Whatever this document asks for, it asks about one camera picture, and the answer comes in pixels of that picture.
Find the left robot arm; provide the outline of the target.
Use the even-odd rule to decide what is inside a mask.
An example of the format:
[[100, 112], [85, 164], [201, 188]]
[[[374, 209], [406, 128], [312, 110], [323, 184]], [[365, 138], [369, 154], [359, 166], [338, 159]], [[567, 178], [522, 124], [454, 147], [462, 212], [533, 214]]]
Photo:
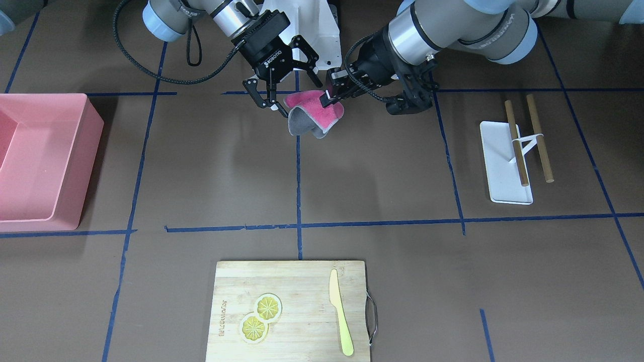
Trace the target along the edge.
[[444, 49], [477, 54], [497, 64], [523, 59], [537, 38], [536, 19], [552, 16], [619, 24], [642, 23], [642, 1], [412, 1], [381, 30], [358, 41], [327, 76], [319, 98], [327, 108], [368, 94], [391, 115], [432, 107], [435, 55]]

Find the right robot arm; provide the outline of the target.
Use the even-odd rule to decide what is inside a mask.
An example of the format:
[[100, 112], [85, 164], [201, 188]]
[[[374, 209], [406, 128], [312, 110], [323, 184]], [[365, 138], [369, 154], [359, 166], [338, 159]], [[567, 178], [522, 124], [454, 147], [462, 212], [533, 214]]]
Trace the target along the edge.
[[168, 43], [193, 30], [201, 18], [212, 19], [232, 42], [232, 54], [241, 54], [253, 69], [243, 85], [256, 106], [287, 116], [277, 85], [295, 69], [322, 85], [315, 73], [319, 55], [306, 39], [299, 34], [288, 43], [281, 39], [291, 23], [281, 10], [261, 10], [254, 1], [149, 1], [142, 12], [145, 27]]

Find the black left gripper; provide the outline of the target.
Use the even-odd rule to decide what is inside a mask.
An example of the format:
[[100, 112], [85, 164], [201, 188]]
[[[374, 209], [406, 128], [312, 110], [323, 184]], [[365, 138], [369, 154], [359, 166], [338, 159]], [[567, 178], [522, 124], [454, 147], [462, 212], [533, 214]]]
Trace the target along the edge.
[[[390, 115], [425, 112], [433, 106], [433, 93], [438, 84], [430, 80], [437, 66], [433, 59], [412, 65], [396, 53], [389, 38], [389, 29], [367, 35], [357, 41], [345, 55], [345, 69], [332, 68], [326, 73], [325, 92], [320, 105], [327, 108], [350, 97], [368, 94], [378, 101], [387, 101]], [[391, 84], [396, 75], [402, 92], [398, 96], [380, 96], [376, 90]]]

